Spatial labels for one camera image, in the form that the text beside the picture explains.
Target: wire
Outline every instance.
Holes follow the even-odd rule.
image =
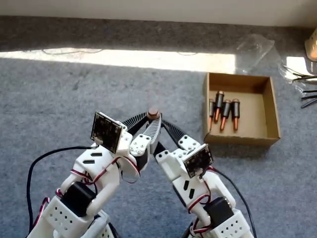
[[[247,201],[244,199],[242,193],[240,192],[240,190],[238,189],[238,187],[236,186],[236,184],[227,176],[225,175],[224,173],[220,172],[218,169],[216,169],[215,167],[212,167],[212,166],[209,166],[209,169],[211,169],[212,171],[222,175],[225,179],[227,179],[231,184],[232,186],[236,189],[237,193],[239,194],[239,196],[241,197],[241,200],[243,201],[244,205],[246,206],[246,209],[247,209],[247,212],[248,212],[248,215],[249,215],[249,219],[250,219],[250,223],[251,223],[251,227],[252,227],[252,231],[253,231],[253,236],[254,238],[257,238],[257,232],[256,232],[256,228],[255,228],[255,225],[254,225],[254,222],[253,222],[253,218],[252,218],[252,215],[251,215],[251,211],[250,211],[250,208],[248,206],[248,203]]]
[[[190,210],[192,210],[192,208],[199,203],[203,198],[205,197],[209,197],[208,194],[203,194],[200,197],[198,197],[189,207],[188,207],[188,213],[190,213]]]
[[[62,53],[49,53],[45,50],[42,50],[43,53],[47,54],[47,55],[52,55],[52,56],[58,56],[58,55],[68,55],[68,54],[76,54],[76,53],[87,53],[87,54],[95,54],[95,53],[99,53],[103,51],[103,49],[101,50],[97,50],[94,52],[90,52],[90,51],[71,51],[71,52],[62,52]]]
[[[308,76],[308,75],[306,75],[306,74],[302,74],[302,73],[300,73],[300,72],[298,72],[298,71],[295,71],[295,70],[291,69],[290,67],[288,67],[288,66],[286,66],[286,65],[284,65],[284,64],[282,64],[282,66],[283,66],[284,68],[286,68],[289,72],[291,72],[291,74],[293,74],[293,75],[295,75],[295,76],[299,76],[299,77],[306,77],[306,76]]]
[[[59,187],[58,189],[56,189],[55,194],[56,194],[56,196],[59,197],[59,198],[63,197],[63,194],[62,194],[61,191],[60,191],[60,187]]]
[[[45,208],[45,204],[46,204],[46,203],[50,203],[50,198],[49,198],[49,197],[44,198],[44,200],[43,200],[43,202],[42,202],[42,205],[40,206],[39,214],[38,214],[38,216],[36,217],[35,222],[34,222],[34,224],[33,224],[33,227],[35,227],[36,224],[39,222],[39,219],[40,219],[41,216],[42,216],[42,213],[43,213],[43,211],[44,211],[44,208]]]
[[[211,201],[211,190],[210,190],[207,182],[204,179],[203,179],[203,181],[204,181],[204,184],[206,185],[206,187],[207,187],[207,189],[209,191],[209,198],[208,198],[208,201],[206,203],[202,203],[202,204],[207,204],[207,203],[210,203],[210,201]]]
[[[88,149],[95,149],[96,147],[88,147],[88,146],[73,146],[73,147],[66,147],[66,148],[60,148],[60,149],[56,149],[56,150],[52,150],[49,151],[43,155],[41,155],[40,157],[38,157],[35,161],[32,162],[30,169],[29,169],[29,173],[28,173],[28,179],[27,179],[27,183],[26,183],[26,200],[27,200],[27,204],[28,204],[28,210],[29,210],[29,233],[31,232],[32,228],[33,228],[33,211],[32,211],[32,202],[31,202],[31,195],[30,195],[30,189],[31,189],[31,178],[32,178],[32,172],[34,169],[34,166],[41,161],[43,158],[61,152],[61,151],[66,151],[66,150],[88,150]]]

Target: gray carpet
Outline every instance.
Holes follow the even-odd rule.
[[[215,24],[54,18],[0,18],[0,51],[77,47],[180,52],[230,52],[241,37],[258,33],[275,40],[281,58],[304,56],[311,30]],[[317,213],[316,107],[300,109],[296,90],[279,75],[276,54],[250,74],[274,77],[282,139],[269,149],[212,145],[215,166],[245,195],[259,238],[315,237]],[[166,119],[202,141],[204,73],[23,59],[0,59],[0,230],[22,238],[28,230],[27,171],[55,148],[89,145],[94,111],[124,120],[149,106],[154,90]],[[162,142],[167,144],[166,136]],[[36,213],[44,196],[69,175],[80,151],[46,158],[34,170]],[[224,181],[245,207],[233,188]],[[124,237],[181,237],[187,214],[158,165],[141,180],[122,184],[105,211]]]

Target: black cable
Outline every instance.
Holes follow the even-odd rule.
[[[31,177],[32,177],[34,166],[46,156],[57,153],[57,152],[66,151],[66,150],[88,150],[88,149],[95,149],[95,148],[96,147],[90,147],[90,146],[73,146],[73,147],[60,148],[60,149],[47,152],[41,155],[40,157],[38,157],[35,161],[33,161],[29,169],[28,180],[26,183],[26,200],[28,203],[29,218],[30,218],[29,233],[32,231],[32,228],[33,228],[33,211],[32,211],[32,203],[31,203],[30,187],[31,187]]]
[[[246,209],[247,209],[247,212],[248,212],[248,215],[249,215],[249,219],[250,219],[250,223],[251,223],[251,227],[252,227],[252,231],[253,231],[253,236],[254,236],[254,238],[257,238],[257,232],[256,232],[256,228],[254,226],[254,222],[253,222],[253,218],[252,218],[252,215],[251,215],[250,208],[249,208],[249,206],[247,204],[247,201],[244,199],[243,195],[241,194],[240,190],[238,189],[238,187],[234,184],[234,182],[227,175],[223,174],[222,172],[220,172],[215,167],[213,167],[213,170],[216,173],[222,175],[224,178],[226,178],[232,184],[232,186],[236,189],[237,193],[241,197],[241,200],[243,201],[244,205],[246,206]]]

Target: clear plastic bag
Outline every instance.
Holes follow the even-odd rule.
[[[240,39],[235,49],[236,73],[248,74],[273,48],[275,41],[251,34]]]

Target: black tool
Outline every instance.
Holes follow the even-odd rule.
[[[209,99],[209,131],[211,131],[213,115],[214,115],[214,100]]]
[[[218,91],[217,94],[216,94],[216,101],[215,101],[214,122],[218,122],[218,120],[219,120],[220,109],[222,107],[223,98],[224,98],[224,92],[223,91]]]
[[[317,90],[304,90],[303,93],[317,93]],[[301,108],[306,108],[306,107],[310,106],[311,104],[317,102],[317,94],[302,97],[302,100],[306,100],[306,99],[312,99],[312,100],[310,100],[309,102],[303,104],[301,106]]]
[[[222,106],[222,111],[221,111],[220,130],[224,130],[224,125],[226,124],[226,120],[229,118],[230,106],[231,106],[231,101],[225,100]]]
[[[233,121],[233,130],[238,130],[238,122],[240,118],[240,101],[238,99],[233,99],[231,103],[231,115]]]

